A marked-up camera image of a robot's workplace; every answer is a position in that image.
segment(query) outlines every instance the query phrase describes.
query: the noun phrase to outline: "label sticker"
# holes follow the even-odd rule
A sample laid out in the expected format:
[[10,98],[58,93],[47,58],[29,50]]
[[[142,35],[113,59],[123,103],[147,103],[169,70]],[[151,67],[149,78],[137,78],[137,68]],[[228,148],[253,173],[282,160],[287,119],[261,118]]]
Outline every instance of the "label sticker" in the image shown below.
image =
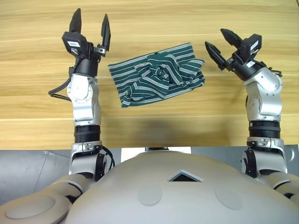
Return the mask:
[[72,46],[72,47],[80,47],[80,45],[78,44],[78,42],[74,42],[74,41],[68,41],[67,42],[70,46]]
[[248,62],[248,63],[246,64],[246,66],[247,66],[248,68],[251,68],[251,66],[254,65],[254,64],[255,64],[255,62],[251,61],[251,62]]
[[256,46],[258,45],[258,41],[256,41],[250,48],[250,51],[252,51]]

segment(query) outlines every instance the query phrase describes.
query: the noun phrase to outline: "wooden table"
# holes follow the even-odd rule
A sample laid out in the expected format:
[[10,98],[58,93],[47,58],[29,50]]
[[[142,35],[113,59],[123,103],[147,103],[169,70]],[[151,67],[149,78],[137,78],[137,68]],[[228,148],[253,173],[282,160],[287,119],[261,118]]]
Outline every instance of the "wooden table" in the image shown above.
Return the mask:
[[[102,140],[107,147],[240,146],[246,144],[246,92],[221,72],[204,41],[229,58],[222,37],[263,36],[257,60],[283,71],[282,138],[299,142],[299,22],[295,0],[2,0],[0,8],[0,149],[68,149],[73,142],[70,102],[48,90],[68,77],[74,58],[61,36],[82,10],[82,34],[101,43],[107,13],[112,38],[98,72]],[[121,108],[108,64],[191,42],[204,59],[206,85],[165,101]]]

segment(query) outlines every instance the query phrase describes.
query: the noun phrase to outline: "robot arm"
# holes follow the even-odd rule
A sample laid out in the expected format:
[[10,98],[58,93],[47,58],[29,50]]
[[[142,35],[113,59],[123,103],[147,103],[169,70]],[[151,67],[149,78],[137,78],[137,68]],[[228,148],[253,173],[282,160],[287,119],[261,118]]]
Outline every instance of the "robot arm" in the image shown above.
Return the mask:
[[[69,69],[69,79],[54,90],[52,97],[71,101],[75,126],[75,143],[71,146],[69,175],[57,180],[40,192],[18,198],[0,208],[0,223],[64,223],[72,203],[85,193],[104,174],[106,154],[112,154],[100,141],[100,105],[97,85],[98,63],[109,51],[110,28],[107,15],[103,20],[103,44],[94,47],[81,35],[81,11],[71,20],[69,32],[62,39],[76,63]],[[67,87],[69,97],[57,94]]]
[[249,137],[248,150],[242,156],[242,172],[298,203],[299,179],[287,174],[284,141],[280,138],[281,72],[254,60],[262,46],[262,36],[253,34],[242,40],[228,29],[221,32],[228,43],[237,48],[230,59],[226,61],[214,45],[205,44],[218,67],[234,72],[247,92]]

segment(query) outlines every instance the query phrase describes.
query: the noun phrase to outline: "vent grille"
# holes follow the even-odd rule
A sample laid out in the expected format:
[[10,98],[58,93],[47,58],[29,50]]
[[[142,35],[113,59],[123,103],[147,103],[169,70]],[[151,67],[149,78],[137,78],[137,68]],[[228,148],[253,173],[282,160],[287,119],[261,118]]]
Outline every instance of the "vent grille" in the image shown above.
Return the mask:
[[169,182],[203,182],[203,179],[187,171],[180,170],[168,179]]
[[190,178],[190,177],[188,177],[188,176],[186,176],[184,174],[181,174],[181,175],[177,176],[176,178],[174,178],[172,180],[172,182],[173,181],[197,182],[196,180],[194,180],[194,179],[192,179],[192,178]]

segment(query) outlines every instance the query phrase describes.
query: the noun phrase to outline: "green fabric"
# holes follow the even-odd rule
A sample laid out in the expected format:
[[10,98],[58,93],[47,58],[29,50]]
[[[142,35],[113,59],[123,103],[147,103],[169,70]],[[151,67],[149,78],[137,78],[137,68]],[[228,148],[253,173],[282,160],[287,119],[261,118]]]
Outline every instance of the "green fabric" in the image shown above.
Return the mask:
[[122,107],[154,103],[203,86],[190,43],[109,65]]

